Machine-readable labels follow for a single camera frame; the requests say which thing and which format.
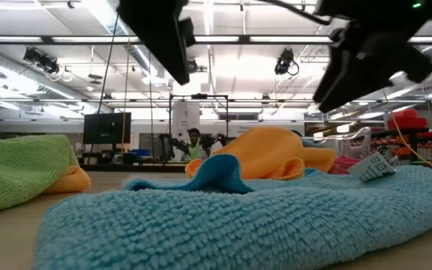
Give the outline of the blue microfiber towel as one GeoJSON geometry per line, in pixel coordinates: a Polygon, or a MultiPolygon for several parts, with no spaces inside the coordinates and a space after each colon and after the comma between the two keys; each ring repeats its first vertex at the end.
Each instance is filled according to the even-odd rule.
{"type": "Polygon", "coordinates": [[[229,154],[189,181],[125,181],[53,205],[33,270],[316,270],[432,229],[432,169],[244,180],[229,154]]]}
{"type": "Polygon", "coordinates": [[[315,141],[304,137],[301,138],[301,141],[305,148],[325,148],[324,141],[315,141]]]}

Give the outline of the red storage bins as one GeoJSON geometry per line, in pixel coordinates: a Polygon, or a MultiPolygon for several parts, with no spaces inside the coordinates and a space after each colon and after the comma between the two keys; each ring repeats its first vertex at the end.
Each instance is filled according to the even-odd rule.
{"type": "Polygon", "coordinates": [[[416,138],[432,138],[432,131],[429,131],[428,120],[424,117],[419,117],[415,109],[404,109],[394,112],[395,120],[389,118],[385,123],[388,130],[377,129],[376,127],[363,127],[361,132],[369,132],[372,137],[387,137],[398,136],[396,126],[399,127],[401,134],[407,137],[411,134],[416,138]]]}

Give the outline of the black ceiling-mounted device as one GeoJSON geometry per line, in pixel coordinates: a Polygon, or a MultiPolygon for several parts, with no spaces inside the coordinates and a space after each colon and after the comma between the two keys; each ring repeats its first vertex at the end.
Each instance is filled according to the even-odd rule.
{"type": "Polygon", "coordinates": [[[26,48],[23,60],[42,69],[46,74],[57,74],[59,72],[57,59],[40,52],[34,47],[26,48]]]}
{"type": "Polygon", "coordinates": [[[186,64],[187,64],[188,72],[190,74],[208,71],[208,68],[206,66],[198,65],[195,58],[188,58],[186,64]]]}

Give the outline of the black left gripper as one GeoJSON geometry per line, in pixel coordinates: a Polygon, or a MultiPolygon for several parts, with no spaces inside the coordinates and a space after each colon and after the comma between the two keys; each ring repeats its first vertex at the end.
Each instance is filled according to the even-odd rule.
{"type": "Polygon", "coordinates": [[[189,0],[119,0],[117,13],[180,85],[190,82],[187,47],[196,43],[190,18],[181,19],[189,0]]]}

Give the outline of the black monitor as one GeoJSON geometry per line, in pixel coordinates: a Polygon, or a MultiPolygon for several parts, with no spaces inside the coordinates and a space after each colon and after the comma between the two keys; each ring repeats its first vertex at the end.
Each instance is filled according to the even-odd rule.
{"type": "Polygon", "coordinates": [[[84,115],[84,144],[120,144],[131,142],[131,113],[84,115]]]}

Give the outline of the green microfiber towel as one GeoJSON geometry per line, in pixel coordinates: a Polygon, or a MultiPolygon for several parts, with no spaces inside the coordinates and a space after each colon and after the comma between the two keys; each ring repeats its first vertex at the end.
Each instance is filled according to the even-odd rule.
{"type": "Polygon", "coordinates": [[[42,194],[78,165],[64,135],[0,139],[0,211],[42,194]]]}

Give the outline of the black shelf rack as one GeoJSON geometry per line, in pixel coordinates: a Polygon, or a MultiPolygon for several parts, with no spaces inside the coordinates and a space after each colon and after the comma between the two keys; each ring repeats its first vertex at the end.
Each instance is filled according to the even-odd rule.
{"type": "Polygon", "coordinates": [[[370,139],[371,151],[398,156],[403,164],[432,162],[432,130],[427,127],[377,130],[370,139]]]}

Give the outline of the pink microfiber towel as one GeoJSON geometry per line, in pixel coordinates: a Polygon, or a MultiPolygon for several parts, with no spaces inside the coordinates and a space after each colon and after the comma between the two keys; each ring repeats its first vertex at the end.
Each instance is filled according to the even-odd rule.
{"type": "Polygon", "coordinates": [[[347,175],[348,169],[360,161],[360,159],[353,159],[345,156],[336,157],[328,173],[335,175],[347,175]]]}

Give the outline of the orange microfiber towel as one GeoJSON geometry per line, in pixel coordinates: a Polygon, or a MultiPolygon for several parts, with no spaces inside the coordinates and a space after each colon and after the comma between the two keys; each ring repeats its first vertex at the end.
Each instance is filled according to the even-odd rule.
{"type": "Polygon", "coordinates": [[[87,172],[79,166],[71,165],[65,173],[49,186],[44,194],[63,194],[85,192],[91,187],[87,172]]]}
{"type": "Polygon", "coordinates": [[[232,155],[240,163],[243,179],[292,180],[306,169],[328,172],[335,160],[330,148],[304,146],[293,131],[272,126],[253,127],[210,158],[232,155]]]}

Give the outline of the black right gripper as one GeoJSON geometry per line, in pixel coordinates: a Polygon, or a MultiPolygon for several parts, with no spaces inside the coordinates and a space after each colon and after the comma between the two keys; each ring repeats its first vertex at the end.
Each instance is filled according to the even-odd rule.
{"type": "Polygon", "coordinates": [[[318,0],[315,14],[347,21],[313,95],[321,112],[388,86],[398,71],[417,83],[432,73],[431,59],[409,43],[432,21],[432,0],[318,0]]]}

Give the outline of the person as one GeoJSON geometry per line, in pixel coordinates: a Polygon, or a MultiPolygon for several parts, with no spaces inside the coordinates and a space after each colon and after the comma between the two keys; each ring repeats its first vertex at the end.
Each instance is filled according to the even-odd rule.
{"type": "Polygon", "coordinates": [[[200,145],[200,131],[197,128],[193,127],[187,132],[190,139],[190,145],[188,146],[188,153],[185,155],[185,160],[205,160],[207,158],[207,154],[203,147],[200,145]]]}

